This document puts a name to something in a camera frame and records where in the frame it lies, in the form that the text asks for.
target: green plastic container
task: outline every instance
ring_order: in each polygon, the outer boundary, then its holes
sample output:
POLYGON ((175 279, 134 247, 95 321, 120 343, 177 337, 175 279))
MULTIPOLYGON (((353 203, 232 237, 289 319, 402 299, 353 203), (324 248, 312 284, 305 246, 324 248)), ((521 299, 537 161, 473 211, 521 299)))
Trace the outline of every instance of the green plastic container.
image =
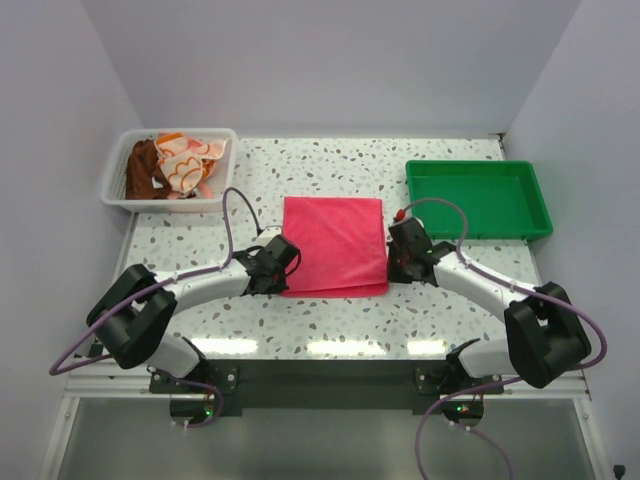
MULTIPOLYGON (((469 219, 468 238, 535 240, 553 231, 538 180, 529 162, 435 161, 407 162, 409 196, 441 197, 458 205, 469 219)), ((414 207, 432 238, 457 238, 459 215, 446 205, 414 207)))

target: orange patterned cloth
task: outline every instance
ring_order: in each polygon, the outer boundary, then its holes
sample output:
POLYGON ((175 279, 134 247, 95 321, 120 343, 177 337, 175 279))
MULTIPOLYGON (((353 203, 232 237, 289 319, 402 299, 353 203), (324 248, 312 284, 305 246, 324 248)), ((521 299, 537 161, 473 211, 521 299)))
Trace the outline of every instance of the orange patterned cloth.
POLYGON ((186 196, 197 188, 204 198, 211 198, 212 192, 204 181, 213 174, 226 143, 227 140, 203 143, 182 133, 158 137, 158 166, 173 192, 186 196))

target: white basket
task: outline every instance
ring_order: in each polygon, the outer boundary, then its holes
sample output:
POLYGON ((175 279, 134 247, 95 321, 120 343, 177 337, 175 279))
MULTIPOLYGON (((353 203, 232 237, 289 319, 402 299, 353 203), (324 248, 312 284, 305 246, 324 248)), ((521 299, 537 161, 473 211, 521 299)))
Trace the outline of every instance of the white basket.
POLYGON ((129 130, 124 133, 111 152, 105 171, 101 198, 107 205, 118 205, 132 212, 215 212, 222 210, 222 192, 231 186, 236 164, 238 136, 228 128, 165 128, 129 130), (214 194, 212 199, 185 198, 176 200, 127 200, 127 161, 135 143, 139 140, 155 140, 161 132, 182 132, 204 142, 229 140, 222 158, 216 163, 214 174, 205 180, 214 194))

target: red cloth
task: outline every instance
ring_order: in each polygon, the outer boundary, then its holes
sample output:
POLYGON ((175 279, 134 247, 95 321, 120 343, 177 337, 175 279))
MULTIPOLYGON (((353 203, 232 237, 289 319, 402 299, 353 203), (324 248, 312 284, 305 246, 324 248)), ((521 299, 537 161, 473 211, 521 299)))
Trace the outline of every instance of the red cloth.
POLYGON ((371 297, 389 289, 382 201, 286 197, 284 236, 302 253, 288 297, 371 297))

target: speckled tabletop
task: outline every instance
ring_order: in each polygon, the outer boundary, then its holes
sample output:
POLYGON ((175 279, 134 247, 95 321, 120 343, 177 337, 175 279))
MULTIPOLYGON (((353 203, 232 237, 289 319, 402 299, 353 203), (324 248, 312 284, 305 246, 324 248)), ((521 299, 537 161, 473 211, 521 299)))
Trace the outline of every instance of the speckled tabletop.
MULTIPOLYGON (((243 139, 234 185, 263 226, 282 223, 286 195, 363 196, 383 200, 385 220, 409 202, 404 164, 411 159, 502 159, 496 140, 243 139)), ((255 235, 242 202, 231 200, 236 249, 255 235)), ((140 214, 126 265, 169 270, 226 254, 221 214, 140 214)), ((470 241, 467 253, 516 279, 537 282, 529 247, 519 240, 470 241)), ((385 296, 216 300, 180 313, 168 331, 220 358, 442 358, 471 338, 505 336, 498 319, 430 285, 391 285, 385 296)))

